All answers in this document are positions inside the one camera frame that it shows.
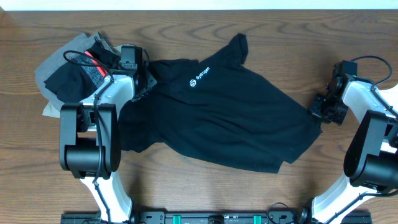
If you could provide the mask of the black polo shirt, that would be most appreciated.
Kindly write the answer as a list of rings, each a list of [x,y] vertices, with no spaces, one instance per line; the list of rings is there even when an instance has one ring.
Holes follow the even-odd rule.
[[[236,34],[202,60],[156,60],[156,85],[119,115],[121,147],[142,152],[162,142],[179,154],[254,172],[278,173],[321,134],[320,122],[245,68],[248,42]]]

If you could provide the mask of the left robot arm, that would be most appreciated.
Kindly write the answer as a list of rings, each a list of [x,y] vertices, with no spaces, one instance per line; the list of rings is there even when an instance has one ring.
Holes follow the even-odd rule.
[[[91,96],[62,106],[60,165],[88,188],[99,211],[65,213],[61,223],[139,223],[118,173],[118,118],[128,101],[138,100],[156,84],[147,67],[147,62],[122,63]]]

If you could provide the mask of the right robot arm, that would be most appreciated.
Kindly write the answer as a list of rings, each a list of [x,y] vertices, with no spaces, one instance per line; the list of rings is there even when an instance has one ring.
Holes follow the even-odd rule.
[[[343,174],[303,209],[301,223],[370,223],[354,209],[377,197],[397,195],[397,87],[380,90],[358,76],[347,61],[335,65],[326,95],[317,95],[311,114],[341,124],[352,111],[359,128],[349,145]]]

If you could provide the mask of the white garment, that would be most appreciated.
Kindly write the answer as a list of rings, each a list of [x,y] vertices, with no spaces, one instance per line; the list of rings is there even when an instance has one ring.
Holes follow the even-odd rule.
[[[377,89],[377,93],[383,98],[383,100],[392,106],[394,110],[398,107],[398,85],[386,90]]]

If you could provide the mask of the grey folded garment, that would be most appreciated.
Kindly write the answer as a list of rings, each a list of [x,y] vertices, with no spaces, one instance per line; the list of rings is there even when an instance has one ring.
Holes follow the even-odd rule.
[[[93,35],[88,36],[82,33],[76,36],[73,40],[69,41],[58,50],[56,50],[49,58],[44,60],[34,71],[36,84],[44,98],[48,99],[53,107],[60,111],[63,102],[60,101],[54,93],[46,89],[44,81],[48,79],[59,67],[64,65],[67,61],[63,58],[63,53],[66,50],[76,50],[83,52],[88,50],[96,41],[102,42],[106,49],[109,45],[106,39],[99,33],[95,32]]]

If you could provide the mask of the beige folded garment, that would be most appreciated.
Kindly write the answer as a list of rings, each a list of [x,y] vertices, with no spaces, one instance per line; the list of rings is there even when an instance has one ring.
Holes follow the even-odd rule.
[[[122,46],[123,45],[119,45],[119,46],[113,48],[113,51],[116,53],[116,55],[121,56]],[[47,105],[45,106],[42,115],[52,117],[52,118],[60,118],[60,110],[56,109],[56,107],[52,104],[52,102],[49,101],[47,103]]]

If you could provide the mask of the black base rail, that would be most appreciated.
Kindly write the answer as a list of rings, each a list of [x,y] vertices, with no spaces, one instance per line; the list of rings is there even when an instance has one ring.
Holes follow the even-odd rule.
[[[100,213],[76,213],[61,215],[60,223],[108,223],[102,220]],[[141,212],[131,217],[129,221],[111,223],[143,223],[143,224],[265,224],[265,223],[300,223],[293,211],[271,211],[267,213],[165,213]],[[372,224],[369,212],[351,212],[345,216],[343,224]]]

